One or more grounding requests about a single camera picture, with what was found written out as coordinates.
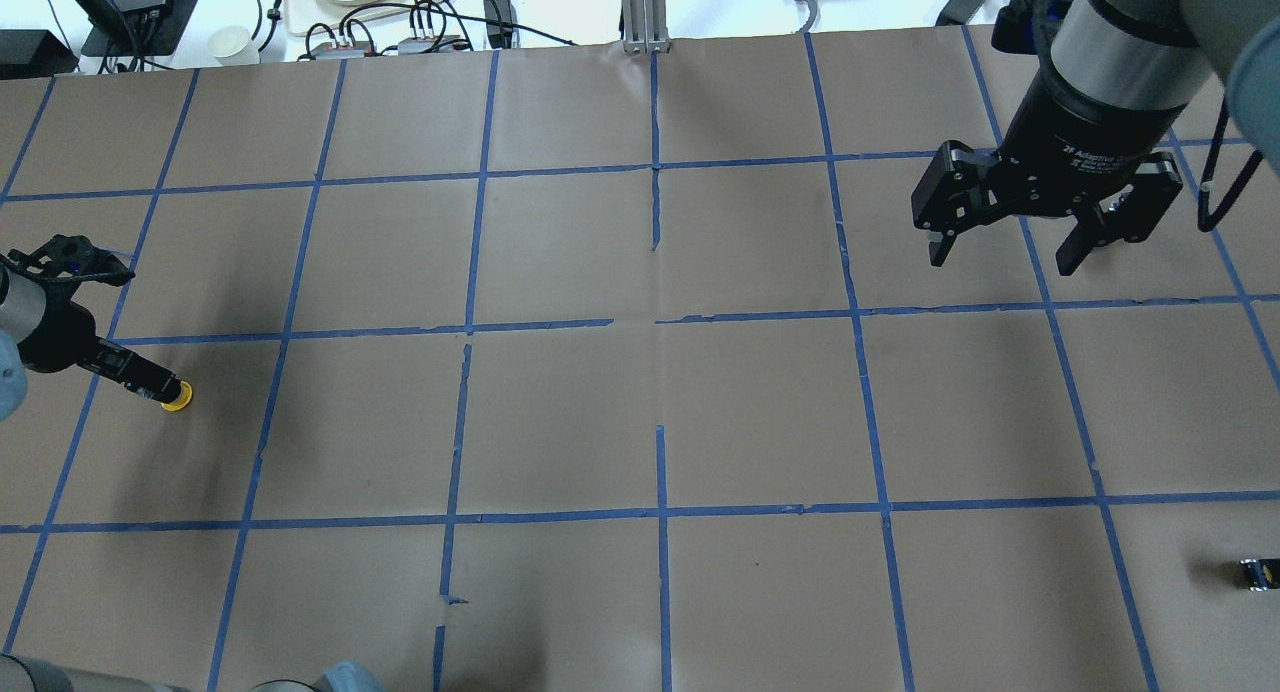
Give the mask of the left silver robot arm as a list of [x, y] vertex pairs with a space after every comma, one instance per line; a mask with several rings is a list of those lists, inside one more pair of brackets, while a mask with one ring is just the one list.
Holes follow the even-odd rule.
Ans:
[[15, 265], [3, 260], [3, 420], [23, 405], [28, 374], [70, 367], [116, 382], [165, 411], [191, 404], [195, 390], [186, 379], [97, 335], [92, 313], [70, 299], [69, 281], [24, 276]]

